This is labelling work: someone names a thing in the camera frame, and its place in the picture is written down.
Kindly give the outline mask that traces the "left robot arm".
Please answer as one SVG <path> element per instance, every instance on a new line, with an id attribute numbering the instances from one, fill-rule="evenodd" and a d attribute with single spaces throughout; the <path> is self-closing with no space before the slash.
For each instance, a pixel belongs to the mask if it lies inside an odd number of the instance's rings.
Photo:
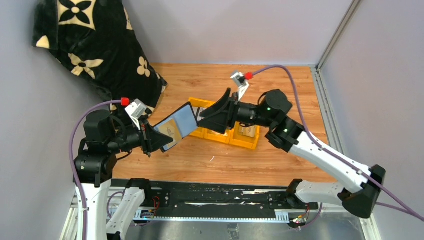
<path id="1" fill-rule="evenodd" d="M 131 178 L 125 184 L 123 198 L 107 220 L 108 195 L 112 185 L 117 154 L 141 148 L 146 155 L 171 143 L 173 139 L 160 133 L 143 120 L 139 126 L 116 130 L 120 120 L 107 110 L 96 110 L 83 117 L 85 138 L 77 157 L 71 157 L 78 199 L 79 240 L 123 240 L 135 213 L 142 204 L 159 203 L 150 180 Z"/>

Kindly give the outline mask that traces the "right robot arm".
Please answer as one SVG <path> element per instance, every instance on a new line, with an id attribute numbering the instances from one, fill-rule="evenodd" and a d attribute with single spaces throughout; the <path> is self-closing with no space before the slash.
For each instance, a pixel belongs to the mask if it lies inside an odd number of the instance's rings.
<path id="1" fill-rule="evenodd" d="M 198 126 L 220 134 L 236 124 L 268 128 L 265 137 L 275 148 L 304 158 L 335 178 L 333 183 L 294 179 L 285 192 L 288 205 L 300 208 L 309 203 L 331 204 L 368 219 L 381 193 L 386 170 L 349 158 L 342 161 L 341 153 L 288 116 L 292 106 L 279 89 L 264 93 L 256 105 L 240 102 L 237 94 L 227 90 L 218 102 L 200 113 Z"/>

